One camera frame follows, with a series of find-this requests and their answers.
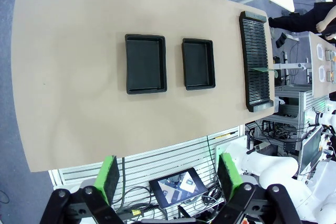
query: black tray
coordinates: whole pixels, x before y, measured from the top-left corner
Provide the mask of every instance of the black tray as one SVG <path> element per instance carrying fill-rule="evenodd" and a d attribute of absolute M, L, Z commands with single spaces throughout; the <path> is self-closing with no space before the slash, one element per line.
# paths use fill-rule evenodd
<path fill-rule="evenodd" d="M 163 36 L 126 34 L 127 94 L 167 91 Z"/>
<path fill-rule="evenodd" d="M 211 40 L 183 39 L 184 85 L 187 90 L 216 86 L 214 51 Z"/>

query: gray floor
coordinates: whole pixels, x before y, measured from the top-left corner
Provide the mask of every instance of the gray floor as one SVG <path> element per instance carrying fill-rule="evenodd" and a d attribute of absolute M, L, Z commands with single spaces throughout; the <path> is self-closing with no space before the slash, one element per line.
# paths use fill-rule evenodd
<path fill-rule="evenodd" d="M 11 27 L 15 0 L 0 0 L 0 190 L 10 197 L 9 204 L 0 203 L 0 220 L 4 224 L 39 223 L 47 200 L 52 192 L 52 185 L 47 172 L 31 173 L 29 171 L 23 147 L 20 141 L 13 103 L 11 80 Z M 294 0 L 296 8 L 311 9 L 314 0 Z M 267 0 L 256 0 L 249 5 L 263 9 L 268 16 L 277 17 L 283 10 Z M 282 49 L 288 51 L 294 42 L 286 42 Z M 273 46 L 275 56 L 281 50 Z M 300 42 L 298 61 L 305 60 L 309 53 L 307 42 Z M 296 48 L 292 51 L 292 62 L 295 61 Z M 297 75 L 298 83 L 305 82 L 305 73 Z"/>

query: tablet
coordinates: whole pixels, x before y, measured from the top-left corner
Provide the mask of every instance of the tablet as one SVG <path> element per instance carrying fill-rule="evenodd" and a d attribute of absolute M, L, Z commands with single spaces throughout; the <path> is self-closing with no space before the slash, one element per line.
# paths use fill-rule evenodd
<path fill-rule="evenodd" d="M 207 191 L 194 168 L 149 181 L 160 208 L 176 205 Z"/>

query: slotted black rack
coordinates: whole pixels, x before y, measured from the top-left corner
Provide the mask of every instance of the slotted black rack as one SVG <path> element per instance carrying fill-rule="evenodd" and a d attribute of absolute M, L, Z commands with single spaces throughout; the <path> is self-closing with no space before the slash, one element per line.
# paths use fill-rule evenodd
<path fill-rule="evenodd" d="M 245 98 L 250 112 L 273 106 L 273 101 L 270 99 L 268 71 L 253 69 L 268 68 L 265 22 L 265 16 L 251 12 L 241 12 L 239 17 L 244 57 Z"/>

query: bolt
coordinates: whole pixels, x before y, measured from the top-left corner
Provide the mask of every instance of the bolt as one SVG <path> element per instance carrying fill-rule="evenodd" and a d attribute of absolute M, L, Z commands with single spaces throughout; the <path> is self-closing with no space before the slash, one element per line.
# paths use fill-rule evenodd
<path fill-rule="evenodd" d="M 92 188 L 90 188 L 90 187 L 89 187 L 89 188 L 86 188 L 86 189 L 85 189 L 85 193 L 86 193 L 86 194 L 92 194 Z"/>
<path fill-rule="evenodd" d="M 59 191 L 58 196 L 63 198 L 65 196 L 65 191 Z"/>
<path fill-rule="evenodd" d="M 247 184 L 244 186 L 244 189 L 250 191 L 252 189 L 251 185 Z"/>
<path fill-rule="evenodd" d="M 273 190 L 275 193 L 277 193 L 278 191 L 280 191 L 279 187 L 277 187 L 277 186 L 274 186 L 274 187 L 272 188 L 272 190 Z"/>

